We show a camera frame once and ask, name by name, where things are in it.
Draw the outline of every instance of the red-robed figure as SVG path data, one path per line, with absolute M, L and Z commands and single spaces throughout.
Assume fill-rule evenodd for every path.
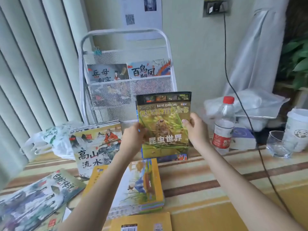
M 112 133 L 110 129 L 107 129 L 107 133 L 105 135 L 105 143 L 108 143 L 112 140 L 117 140 L 117 139 L 118 139 L 118 136 Z

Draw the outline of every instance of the hand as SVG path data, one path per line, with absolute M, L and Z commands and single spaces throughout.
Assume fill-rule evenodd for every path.
M 135 123 L 130 128 L 126 128 L 122 137 L 120 152 L 123 152 L 131 160 L 140 151 L 147 131 L 140 123 Z
M 182 123 L 188 130 L 189 140 L 195 149 L 200 152 L 203 147 L 211 146 L 208 127 L 196 113 L 191 113 L 190 118 L 190 122 L 183 119 Z

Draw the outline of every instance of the green plant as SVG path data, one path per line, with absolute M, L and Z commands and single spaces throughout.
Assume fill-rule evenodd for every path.
M 282 47 L 278 77 L 293 80 L 293 88 L 308 86 L 308 34 Z

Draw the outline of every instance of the vertical blinds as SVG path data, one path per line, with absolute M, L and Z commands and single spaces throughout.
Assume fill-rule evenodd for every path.
M 83 0 L 0 0 L 0 146 L 20 167 L 34 133 L 82 121 L 76 46 L 88 30 Z

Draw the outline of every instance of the plastic water bottle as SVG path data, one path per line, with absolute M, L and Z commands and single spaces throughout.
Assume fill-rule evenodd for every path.
M 230 141 L 236 121 L 233 103 L 233 96 L 225 96 L 223 104 L 215 116 L 215 130 L 212 144 L 221 155 L 226 154 L 230 148 Z

